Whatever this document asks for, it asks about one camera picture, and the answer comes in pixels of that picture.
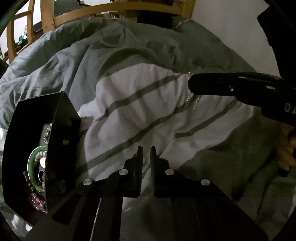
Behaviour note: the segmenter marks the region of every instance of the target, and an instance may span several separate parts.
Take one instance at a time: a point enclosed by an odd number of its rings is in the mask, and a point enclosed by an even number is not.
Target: bracelet
[[[52,130],[52,123],[49,124],[49,127],[47,128],[47,131],[44,133],[44,142],[46,145],[48,145],[48,141],[49,141],[49,135],[50,135],[50,131]]]
[[[43,141],[46,145],[49,142],[50,131],[52,123],[50,123],[47,131],[44,133]],[[39,170],[36,175],[36,169],[41,166],[45,169],[47,156],[47,146],[39,146],[35,148],[28,159],[27,171],[24,171],[25,181],[31,190],[31,202],[34,208],[47,213],[45,202],[45,171]]]

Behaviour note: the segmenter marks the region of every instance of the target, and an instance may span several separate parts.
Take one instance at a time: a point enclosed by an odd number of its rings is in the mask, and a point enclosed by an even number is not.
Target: wooden slat
[[[28,43],[34,42],[34,37],[33,37],[34,4],[35,4],[35,0],[30,0],[29,1],[28,10],[31,11],[31,14],[29,14],[27,16],[27,37],[28,37]]]
[[[40,11],[43,32],[46,33],[55,30],[53,0],[41,0]]]
[[[185,2],[183,4],[182,16],[185,18],[191,18],[191,14],[194,7],[194,0],[184,0],[184,1]]]
[[[10,62],[12,62],[17,56],[15,50],[15,21],[12,19],[8,25],[6,30],[7,37],[7,48],[8,48],[8,57]]]
[[[157,12],[167,12],[176,15],[182,15],[182,9],[179,7],[171,7],[156,3],[147,2],[114,2],[106,3],[96,6],[84,7],[81,9],[73,10],[69,13],[65,13],[61,16],[54,18],[56,26],[62,23],[74,20],[76,18],[81,18],[86,15],[92,15],[99,12],[109,12],[109,11],[122,11],[122,10],[148,10]]]
[[[31,14],[31,11],[21,12],[19,14],[14,15],[13,19],[16,20],[16,19],[25,17],[25,16],[30,15],[30,14]]]
[[[29,47],[32,43],[27,43],[24,47],[22,47],[18,52],[17,55],[22,52],[24,49],[26,49],[27,47]]]
[[[174,1],[173,2],[173,7],[183,7],[183,2],[177,2],[177,1]]]

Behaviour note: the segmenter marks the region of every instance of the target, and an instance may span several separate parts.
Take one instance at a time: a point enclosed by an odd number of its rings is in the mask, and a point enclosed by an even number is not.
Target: green bangle
[[[40,186],[37,181],[35,180],[35,175],[34,175],[34,168],[35,166],[39,163],[35,162],[35,156],[37,155],[38,152],[40,151],[46,151],[47,150],[47,146],[39,146],[37,148],[35,148],[30,156],[29,156],[29,160],[28,160],[28,164],[27,164],[27,172],[28,172],[28,177],[30,179],[30,182],[32,183],[33,187],[41,193],[45,193],[45,189]]]

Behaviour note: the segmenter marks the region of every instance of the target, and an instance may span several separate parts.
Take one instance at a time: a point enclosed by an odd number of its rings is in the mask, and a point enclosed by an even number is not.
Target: gray comforter
[[[65,91],[82,123],[77,183],[106,178],[144,147],[142,194],[124,199],[121,240],[174,240],[167,200],[152,195],[149,149],[191,179],[208,178],[274,237],[293,210],[295,172],[276,176],[276,123],[232,97],[188,100],[188,72],[254,72],[193,21],[174,30],[92,18],[24,50],[0,79],[0,148],[17,102]],[[30,229],[3,202],[20,237]]]

